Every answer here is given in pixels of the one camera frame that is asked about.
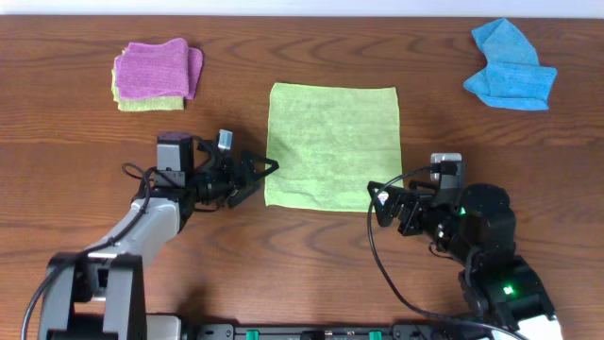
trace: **white wall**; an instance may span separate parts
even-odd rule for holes
[[[0,14],[604,18],[604,0],[0,0]]]

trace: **stack of towels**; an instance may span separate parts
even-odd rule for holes
[[[182,38],[163,44],[131,42],[115,59],[111,82],[120,111],[183,110],[193,99],[203,54]]]

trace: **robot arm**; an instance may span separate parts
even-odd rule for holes
[[[208,161],[196,168],[195,141],[198,150],[209,154]],[[87,247],[94,251],[86,257],[60,253],[49,262],[48,275],[61,264],[73,265],[62,269],[44,294],[39,340],[181,337],[177,317],[146,314],[143,268],[184,228],[193,212],[208,211],[196,208],[197,203],[234,208],[258,191],[262,178],[278,169],[276,161],[249,151],[242,153],[237,164],[230,156],[231,142],[232,133],[226,130],[220,130],[215,141],[179,132],[160,134],[158,165],[148,171],[155,174],[153,188],[142,180],[130,211],[106,236]],[[255,162],[270,166],[258,171]],[[104,315],[75,312],[75,302],[91,300],[105,301]]]
[[[465,186],[460,154],[433,154],[431,178],[438,185],[410,182],[410,189],[369,182],[378,194],[377,221],[388,227],[398,216],[403,236],[425,234],[437,251],[464,270],[458,279],[477,320],[520,332],[531,340],[562,339],[545,288],[532,268],[515,254],[515,215],[505,190],[491,184]],[[494,331],[495,339],[508,335]]]

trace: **green connector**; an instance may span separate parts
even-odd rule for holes
[[[381,331],[370,331],[369,340],[381,340]]]
[[[260,338],[260,333],[258,331],[247,331],[245,334],[245,340],[258,340],[258,338]]]

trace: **green led light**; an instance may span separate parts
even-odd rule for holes
[[[513,288],[511,286],[505,286],[503,287],[503,293],[506,295],[513,294]]]

